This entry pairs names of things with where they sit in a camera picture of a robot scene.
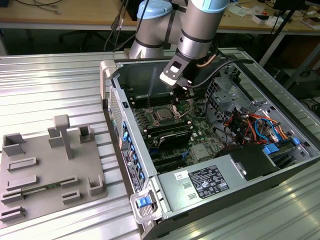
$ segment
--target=workbench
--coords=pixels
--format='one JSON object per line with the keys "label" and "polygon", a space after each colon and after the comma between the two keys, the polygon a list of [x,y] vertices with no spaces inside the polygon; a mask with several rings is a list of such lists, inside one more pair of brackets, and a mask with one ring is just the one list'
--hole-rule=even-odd
{"label": "workbench", "polygon": [[[236,48],[221,50],[237,58],[249,58]],[[106,52],[0,59],[0,146],[5,134],[20,132],[24,138],[45,135],[53,116],[68,114],[71,129],[86,124],[94,129],[108,192],[103,199],[1,229],[1,240],[140,239],[100,103],[100,62],[123,58],[123,52]],[[320,138],[316,116],[257,63],[249,70]],[[242,85],[253,97],[261,95],[249,88],[251,84]],[[320,239],[319,199],[320,164],[316,164],[275,188],[175,230],[161,240]]]}
{"label": "workbench", "polygon": [[[265,11],[271,16],[275,11],[266,4],[258,2],[258,0],[252,0],[247,5],[251,7],[255,5],[264,6]],[[111,29],[111,24],[119,12],[121,2],[120,0],[64,0],[57,3],[57,6],[61,14],[11,0],[8,8],[0,8],[0,29],[107,31]],[[260,64],[262,66],[268,61],[286,35],[320,35],[320,31],[306,26],[300,21],[301,19],[302,17],[294,16],[293,21],[284,27],[261,59]],[[135,31],[136,24],[137,22],[132,21],[129,14],[126,14],[122,30]],[[217,32],[269,35],[271,30],[272,28],[267,25],[259,25],[252,21],[251,16],[240,17],[226,10]],[[5,46],[1,42],[0,37],[0,56],[5,55],[6,52]]]}

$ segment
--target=chipset heatsink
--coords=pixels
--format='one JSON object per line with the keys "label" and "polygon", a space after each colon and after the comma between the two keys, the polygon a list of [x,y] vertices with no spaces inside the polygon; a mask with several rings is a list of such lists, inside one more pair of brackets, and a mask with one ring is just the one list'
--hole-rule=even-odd
{"label": "chipset heatsink", "polygon": [[203,145],[202,143],[193,145],[191,149],[198,161],[201,159],[210,157],[208,150],[206,149],[205,145]]}

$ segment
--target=circuit board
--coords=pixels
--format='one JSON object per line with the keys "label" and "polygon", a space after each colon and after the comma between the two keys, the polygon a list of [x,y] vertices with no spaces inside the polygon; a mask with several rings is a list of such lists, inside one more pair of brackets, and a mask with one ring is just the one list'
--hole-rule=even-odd
{"label": "circuit board", "polygon": [[[210,160],[225,147],[213,127],[202,116],[198,103],[191,99],[181,101],[177,106],[169,104],[133,109],[133,115],[155,168],[160,173]],[[169,128],[183,123],[188,124],[190,137],[177,147],[160,149],[157,144],[161,135],[146,134],[147,129],[156,131],[160,127]]]}

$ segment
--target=power cable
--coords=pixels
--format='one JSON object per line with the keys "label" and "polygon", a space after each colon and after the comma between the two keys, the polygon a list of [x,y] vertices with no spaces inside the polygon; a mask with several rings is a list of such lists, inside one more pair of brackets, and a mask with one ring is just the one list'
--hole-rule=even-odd
{"label": "power cable", "polygon": [[145,12],[146,12],[146,10],[147,10],[149,1],[150,1],[150,0],[146,0],[144,9],[143,9],[143,12],[142,12],[142,15],[141,15],[141,19],[140,19],[140,22],[139,22],[139,24],[138,24],[138,27],[136,28],[135,33],[134,33],[131,37],[129,37],[125,42],[120,43],[118,46],[116,46],[116,47],[114,48],[114,50],[113,50],[114,52],[115,52],[115,51],[118,51],[118,50],[121,49],[121,48],[123,48],[132,38],[134,38],[134,37],[137,35],[137,33],[139,32],[141,23],[142,23],[142,21],[143,21],[143,19],[144,19],[144,15],[145,15]]}

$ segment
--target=blue cable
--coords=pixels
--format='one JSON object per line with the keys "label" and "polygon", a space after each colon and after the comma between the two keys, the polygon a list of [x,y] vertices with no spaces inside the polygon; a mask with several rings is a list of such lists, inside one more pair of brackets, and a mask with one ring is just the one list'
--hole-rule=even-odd
{"label": "blue cable", "polygon": [[281,137],[280,134],[277,133],[277,131],[276,131],[276,129],[275,129],[275,126],[272,124],[272,122],[271,122],[269,119],[259,118],[259,119],[257,119],[257,120],[255,121],[254,129],[255,129],[256,133],[257,133],[260,137],[262,137],[263,139],[265,139],[265,140],[268,142],[268,144],[270,143],[269,140],[268,140],[265,136],[261,135],[260,132],[258,131],[258,121],[260,121],[260,120],[265,120],[267,123],[269,123],[269,124],[271,125],[271,127],[272,127],[272,130],[273,130],[275,136],[276,136],[280,141],[283,140],[283,138]]}

